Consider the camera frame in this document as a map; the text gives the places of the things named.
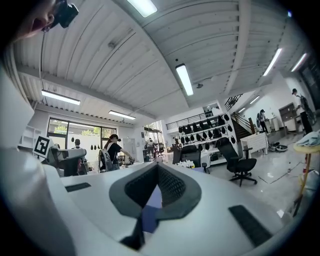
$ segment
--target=black railing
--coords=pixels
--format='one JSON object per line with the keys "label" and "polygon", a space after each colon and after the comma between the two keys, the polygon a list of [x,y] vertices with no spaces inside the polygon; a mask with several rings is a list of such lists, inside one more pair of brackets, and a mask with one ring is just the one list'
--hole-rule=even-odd
{"label": "black railing", "polygon": [[207,119],[210,119],[210,120],[218,119],[218,116],[213,117],[213,115],[214,114],[212,113],[212,111],[207,111],[205,113],[197,114],[197,115],[185,118],[185,119],[181,119],[176,122],[170,122],[170,123],[166,124],[166,129],[170,130],[173,128],[178,128],[178,127],[186,126],[189,124],[192,125],[193,123],[197,124],[198,122],[203,121],[203,120],[207,120]]}
{"label": "black railing", "polygon": [[237,103],[237,101],[239,100],[239,98],[241,96],[242,96],[242,94],[239,94],[237,96],[233,96],[233,97],[228,98],[228,100],[224,104],[226,111],[229,111]]}

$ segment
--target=ceiling light fixture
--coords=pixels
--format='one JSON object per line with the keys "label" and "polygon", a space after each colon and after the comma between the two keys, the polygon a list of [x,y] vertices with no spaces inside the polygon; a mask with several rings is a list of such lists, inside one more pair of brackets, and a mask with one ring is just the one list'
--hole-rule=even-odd
{"label": "ceiling light fixture", "polygon": [[115,112],[115,111],[112,111],[112,110],[109,111],[109,114],[115,115],[115,116],[118,116],[118,117],[122,117],[122,118],[128,118],[128,119],[131,119],[131,120],[136,119],[134,116],[130,116],[130,115],[127,115],[127,114],[122,114],[122,113]]}
{"label": "ceiling light fixture", "polygon": [[132,6],[146,18],[158,11],[157,7],[151,0],[127,0]]}
{"label": "ceiling light fixture", "polygon": [[301,58],[299,59],[299,61],[295,64],[295,66],[293,67],[293,69],[291,70],[291,72],[294,72],[300,65],[301,63],[304,61],[304,59],[307,57],[307,54],[303,54],[301,56]]}
{"label": "ceiling light fixture", "polygon": [[90,126],[90,125],[78,124],[78,123],[73,123],[73,122],[69,123],[69,125],[94,128],[93,126]]}
{"label": "ceiling light fixture", "polygon": [[187,71],[186,65],[185,64],[181,64],[179,66],[176,66],[175,69],[176,69],[176,72],[178,73],[178,75],[179,75],[179,77],[181,79],[181,82],[182,82],[183,87],[185,89],[186,95],[188,95],[188,96],[193,95],[194,94],[194,90],[192,89],[192,85],[191,85],[191,82],[190,82],[190,78],[189,78],[189,75],[188,75],[188,71]]}
{"label": "ceiling light fixture", "polygon": [[60,94],[57,94],[57,93],[54,93],[54,92],[50,92],[50,91],[47,91],[47,90],[42,90],[41,91],[42,95],[43,96],[46,96],[46,97],[49,97],[49,98],[53,98],[53,99],[56,99],[56,100],[59,100],[59,101],[63,101],[63,102],[68,102],[68,103],[72,103],[72,104],[75,104],[75,105],[80,105],[80,100],[77,100],[77,99],[74,99],[74,98],[70,98],[70,97],[66,97],[66,96],[63,96],[63,95],[60,95]]}
{"label": "ceiling light fixture", "polygon": [[250,102],[250,104],[254,103],[257,99],[259,99],[260,96],[257,96],[253,101]]}
{"label": "ceiling light fixture", "polygon": [[268,68],[266,69],[266,71],[264,72],[263,76],[265,77],[266,75],[268,75],[268,73],[270,72],[270,70],[272,69],[272,67],[274,66],[274,64],[276,63],[280,53],[282,51],[282,48],[279,48],[278,50],[276,50],[276,53],[270,63],[270,65],[268,66]]}

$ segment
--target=black t-shirt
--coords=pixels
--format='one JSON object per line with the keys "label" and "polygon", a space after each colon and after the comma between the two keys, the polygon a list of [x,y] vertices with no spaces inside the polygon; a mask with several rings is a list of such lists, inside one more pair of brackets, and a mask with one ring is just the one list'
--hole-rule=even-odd
{"label": "black t-shirt", "polygon": [[109,153],[110,159],[111,159],[111,161],[113,161],[113,163],[117,162],[117,154],[120,152],[121,149],[122,149],[122,147],[120,147],[117,143],[113,143],[110,146],[108,153]]}

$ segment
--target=staircase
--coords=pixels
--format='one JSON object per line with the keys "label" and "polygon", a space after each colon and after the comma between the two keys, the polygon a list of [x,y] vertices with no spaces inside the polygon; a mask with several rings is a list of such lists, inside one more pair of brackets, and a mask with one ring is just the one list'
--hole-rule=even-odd
{"label": "staircase", "polygon": [[233,113],[231,115],[231,119],[232,119],[232,123],[233,123],[233,127],[234,127],[236,140],[238,142],[242,138],[248,137],[248,136],[250,136],[250,135],[255,133],[255,127],[254,127],[254,124],[253,124],[251,118],[249,118],[249,120],[246,120],[242,116],[240,116],[240,115],[238,115],[236,113]]}
{"label": "staircase", "polygon": [[245,128],[243,128],[240,124],[238,124],[236,121],[232,119],[233,127],[234,127],[234,132],[236,136],[237,142],[240,141],[240,139],[248,137],[251,135],[250,132],[248,132]]}

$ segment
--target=office chair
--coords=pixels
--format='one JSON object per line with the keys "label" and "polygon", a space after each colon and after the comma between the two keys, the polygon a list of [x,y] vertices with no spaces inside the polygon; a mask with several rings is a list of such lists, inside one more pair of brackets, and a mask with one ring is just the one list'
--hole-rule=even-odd
{"label": "office chair", "polygon": [[249,171],[251,171],[257,163],[257,159],[255,158],[248,159],[249,150],[252,150],[252,147],[243,150],[245,152],[245,159],[240,160],[241,157],[237,155],[228,138],[224,137],[219,139],[216,146],[226,159],[226,168],[231,173],[234,173],[234,178],[230,179],[230,181],[240,180],[240,187],[242,180],[252,181],[254,184],[258,183],[256,179],[248,177],[252,175]]}
{"label": "office chair", "polygon": [[181,149],[180,161],[193,161],[194,167],[203,167],[205,173],[210,173],[207,170],[207,164],[201,164],[201,151],[195,145],[187,145]]}

